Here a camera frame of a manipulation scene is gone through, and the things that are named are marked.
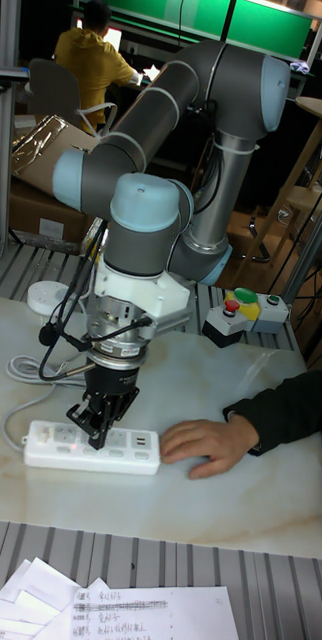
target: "white tabletop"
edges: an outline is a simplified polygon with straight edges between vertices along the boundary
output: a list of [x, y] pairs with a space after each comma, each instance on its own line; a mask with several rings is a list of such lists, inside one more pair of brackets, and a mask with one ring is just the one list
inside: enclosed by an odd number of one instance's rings
[[[39, 327], [25, 303], [0, 298], [0, 424], [10, 408], [44, 392], [5, 373], [15, 355], [42, 357]], [[217, 420], [226, 404], [304, 369], [291, 351], [241, 344], [220, 350], [206, 338], [172, 332], [151, 343], [139, 375], [141, 393], [120, 426], [162, 432], [182, 419]], [[50, 400], [11, 420], [13, 437], [20, 439], [32, 419], [66, 421], [66, 410], [80, 396], [81, 390], [58, 388]], [[246, 456], [208, 480], [189, 481], [191, 464], [163, 466], [151, 478], [34, 469], [0, 434], [0, 520], [322, 557], [319, 436], [261, 458]]]

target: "computer monitor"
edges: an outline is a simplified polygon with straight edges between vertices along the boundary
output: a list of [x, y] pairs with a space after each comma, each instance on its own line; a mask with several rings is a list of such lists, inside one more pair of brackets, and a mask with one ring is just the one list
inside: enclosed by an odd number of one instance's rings
[[[83, 29], [82, 18], [77, 18], [76, 27], [78, 27], [79, 29]], [[110, 27], [107, 34], [104, 37], [104, 41], [109, 42], [110, 44], [113, 44], [116, 51], [120, 51], [121, 37], [122, 37], [122, 31], [120, 31], [119, 29], [112, 29]]]

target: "paper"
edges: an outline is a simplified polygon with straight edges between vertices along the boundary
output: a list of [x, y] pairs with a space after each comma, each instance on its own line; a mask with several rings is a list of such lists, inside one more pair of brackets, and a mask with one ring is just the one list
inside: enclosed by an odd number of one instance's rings
[[63, 611], [72, 602], [79, 588], [80, 585], [76, 582], [36, 558], [19, 581], [12, 595], [14, 596], [17, 591], [17, 598], [21, 591], [27, 591], [54, 609]]
[[155, 78], [157, 78], [159, 73], [160, 73], [160, 70], [157, 67], [155, 67], [154, 64], [150, 69], [144, 69], [145, 76], [148, 76], [151, 82], [153, 82]]
[[[97, 591], [108, 589], [101, 579], [94, 585]], [[68, 640], [79, 588], [42, 560], [26, 560], [0, 591], [0, 639], [28, 640], [42, 633], [41, 640]]]
[[24, 560], [11, 578], [6, 582], [0, 591], [0, 599], [8, 602], [15, 602], [20, 592], [18, 584], [31, 566], [31, 562]]
[[29, 640], [41, 629], [39, 624], [0, 619], [0, 640]]
[[32, 624], [41, 624], [44, 626], [48, 624], [57, 614], [58, 611], [56, 611], [54, 615], [50, 616], [49, 613], [45, 613], [40, 609], [30, 609], [29, 607], [24, 607], [20, 604], [0, 600], [0, 618], [6, 620], [31, 622]]
[[73, 604], [70, 604], [35, 636], [37, 640], [69, 640], [72, 638], [72, 612]]
[[17, 596], [15, 604], [18, 604], [27, 609], [32, 609], [32, 611], [39, 611], [45, 617], [49, 618], [49, 621], [59, 613], [58, 609], [55, 609], [55, 607], [51, 607], [49, 604], [46, 604], [46, 602], [43, 602], [39, 598], [35, 598], [35, 596], [27, 593], [27, 591], [20, 592], [20, 594]]
[[237, 640], [225, 587], [80, 589], [72, 637], [84, 640]]

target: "power strip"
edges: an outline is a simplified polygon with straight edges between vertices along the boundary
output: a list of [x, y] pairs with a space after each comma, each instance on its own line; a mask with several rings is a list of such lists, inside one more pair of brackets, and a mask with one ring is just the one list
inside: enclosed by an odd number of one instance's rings
[[112, 428], [104, 448], [96, 451], [79, 427], [34, 420], [23, 443], [24, 462], [31, 467], [151, 476], [160, 466], [159, 439], [154, 431]]

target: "human hand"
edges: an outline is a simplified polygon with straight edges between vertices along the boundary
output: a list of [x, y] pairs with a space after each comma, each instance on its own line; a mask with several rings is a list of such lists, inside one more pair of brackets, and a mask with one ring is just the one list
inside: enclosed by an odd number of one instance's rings
[[258, 442], [256, 429], [243, 416], [233, 415], [228, 423], [191, 420], [165, 431], [161, 438], [161, 456], [165, 464], [208, 456], [208, 462], [190, 471], [189, 478], [196, 480], [229, 471]]

